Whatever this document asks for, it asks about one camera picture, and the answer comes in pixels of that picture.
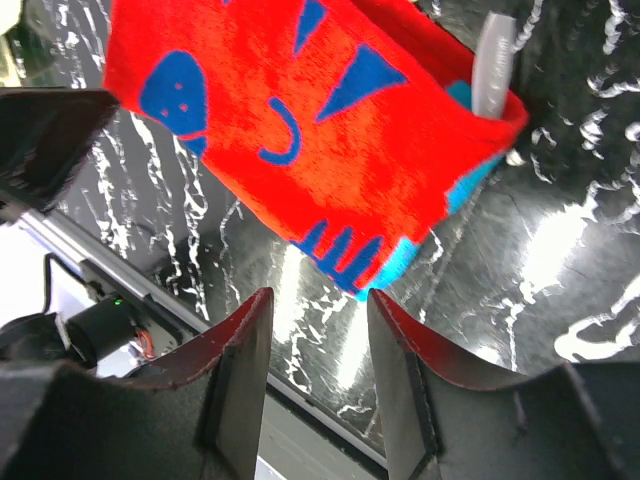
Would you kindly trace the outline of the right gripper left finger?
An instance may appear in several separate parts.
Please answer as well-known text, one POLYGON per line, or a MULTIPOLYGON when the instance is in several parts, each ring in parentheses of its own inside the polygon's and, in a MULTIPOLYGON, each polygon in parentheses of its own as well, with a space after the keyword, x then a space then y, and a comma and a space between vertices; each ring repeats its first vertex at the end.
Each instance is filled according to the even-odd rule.
POLYGON ((1 330, 5 479, 251 479, 271 353, 274 294, 129 375, 99 378, 52 314, 1 330))

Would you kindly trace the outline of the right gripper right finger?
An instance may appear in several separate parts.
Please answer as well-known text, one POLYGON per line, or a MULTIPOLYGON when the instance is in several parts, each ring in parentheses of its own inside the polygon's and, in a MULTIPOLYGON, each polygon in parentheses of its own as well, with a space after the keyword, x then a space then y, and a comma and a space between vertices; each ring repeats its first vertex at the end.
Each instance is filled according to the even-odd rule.
POLYGON ((379 290, 367 322, 390 478, 638 477, 637 363, 521 375, 420 324, 379 290))

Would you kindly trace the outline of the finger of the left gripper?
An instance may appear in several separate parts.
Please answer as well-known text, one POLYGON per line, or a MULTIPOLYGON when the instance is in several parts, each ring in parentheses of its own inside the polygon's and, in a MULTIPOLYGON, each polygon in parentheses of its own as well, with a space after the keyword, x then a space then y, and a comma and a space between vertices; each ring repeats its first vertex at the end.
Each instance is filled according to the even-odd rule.
POLYGON ((48 213, 119 108, 104 89, 1 89, 1 222, 48 213))

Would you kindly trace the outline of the red and blue towel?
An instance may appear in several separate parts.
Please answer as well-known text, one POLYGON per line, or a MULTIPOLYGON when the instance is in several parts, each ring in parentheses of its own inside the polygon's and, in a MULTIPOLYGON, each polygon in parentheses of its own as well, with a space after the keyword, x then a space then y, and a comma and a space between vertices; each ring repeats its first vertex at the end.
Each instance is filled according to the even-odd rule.
POLYGON ((510 52, 499 35, 475 79, 408 1, 116 1, 104 85, 365 300, 525 127, 510 52))

